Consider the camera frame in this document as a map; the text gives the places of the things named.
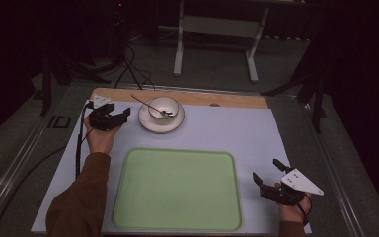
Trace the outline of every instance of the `white metal frame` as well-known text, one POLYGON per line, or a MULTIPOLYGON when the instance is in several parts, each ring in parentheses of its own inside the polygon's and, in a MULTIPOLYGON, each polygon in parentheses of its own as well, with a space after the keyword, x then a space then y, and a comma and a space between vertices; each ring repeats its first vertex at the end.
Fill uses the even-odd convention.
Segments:
POLYGON ((180 18, 178 21, 178 46, 175 56, 174 75, 181 75, 184 54, 183 34, 184 31, 186 31, 238 37, 252 37, 254 42, 252 47, 246 52, 246 59, 251 81, 254 83, 258 82, 259 79, 254 62, 254 55, 264 29, 268 11, 269 8, 265 8, 263 10, 262 17, 259 22, 190 16, 184 14, 184 0, 181 0, 180 18))

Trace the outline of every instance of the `wooden table edge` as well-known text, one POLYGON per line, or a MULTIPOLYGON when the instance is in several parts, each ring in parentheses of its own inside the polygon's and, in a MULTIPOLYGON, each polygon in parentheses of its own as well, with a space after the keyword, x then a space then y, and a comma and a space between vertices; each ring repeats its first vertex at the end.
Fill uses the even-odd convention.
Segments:
POLYGON ((235 94, 220 94, 212 92, 184 92, 184 91, 152 91, 152 90, 131 90, 96 88, 94 95, 111 98, 113 101, 136 102, 130 95, 133 94, 143 101, 149 101, 157 97, 171 97, 183 105, 211 106, 216 104, 221 107, 268 109, 266 99, 261 96, 247 96, 235 94))

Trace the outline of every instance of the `white paper sheet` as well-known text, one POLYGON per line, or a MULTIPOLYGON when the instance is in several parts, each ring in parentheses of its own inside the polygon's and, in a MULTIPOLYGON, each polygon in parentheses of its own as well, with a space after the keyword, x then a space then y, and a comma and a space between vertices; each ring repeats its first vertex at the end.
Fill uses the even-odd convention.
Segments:
MULTIPOLYGON (((115 137, 111 152, 112 162, 103 232, 146 232, 118 229, 112 222, 112 215, 126 152, 134 147, 155 147, 231 153, 235 158, 242 225, 236 231, 223 234, 277 233, 278 208, 273 201, 260 197, 260 189, 252 179, 252 172, 255 172, 264 180, 265 184, 273 185, 280 181, 283 173, 272 164, 272 159, 276 158, 283 164, 289 165, 270 109, 184 106, 186 117, 180 127, 170 133, 154 134, 139 123, 137 113, 140 106, 139 103, 115 102, 115 110, 112 112, 116 115, 131 107, 128 123, 121 128, 115 137)), ((45 232, 45 215, 51 201, 66 190, 75 179, 75 153, 78 133, 79 120, 42 202, 32 228, 33 232, 45 232)), ((84 142, 82 159, 85 159, 88 154, 89 148, 84 142)), ((305 230, 306 233, 311 233, 309 225, 306 226, 305 230)))

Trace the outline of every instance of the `spoon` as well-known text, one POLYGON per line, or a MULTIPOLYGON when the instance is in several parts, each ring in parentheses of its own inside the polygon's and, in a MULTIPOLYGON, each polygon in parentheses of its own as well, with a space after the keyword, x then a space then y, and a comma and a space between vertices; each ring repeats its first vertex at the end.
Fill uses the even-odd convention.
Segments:
POLYGON ((154 107, 148 105, 147 103, 145 103, 145 102, 143 102, 143 101, 137 99, 137 97, 135 97, 135 96, 132 95, 132 94, 131 94, 131 97, 134 98, 134 99, 136 99, 137 101, 139 101, 139 102, 142 103, 143 105, 146 105, 147 107, 150 107, 150 108, 152 108, 153 110, 159 112, 159 113, 160 113, 161 115, 163 115, 163 116, 166 116, 166 117, 173 117, 173 116, 174 116, 174 113, 172 113, 172 112, 170 112, 170 111, 159 111, 158 109, 156 109, 156 108, 154 108, 154 107))

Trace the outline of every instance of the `light green tray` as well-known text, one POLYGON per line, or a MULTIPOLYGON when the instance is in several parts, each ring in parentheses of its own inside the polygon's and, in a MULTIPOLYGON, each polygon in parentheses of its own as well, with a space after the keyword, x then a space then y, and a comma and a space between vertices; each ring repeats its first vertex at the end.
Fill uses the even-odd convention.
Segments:
POLYGON ((241 219, 231 154, 152 148, 127 153, 116 227, 229 231, 239 228, 241 219))

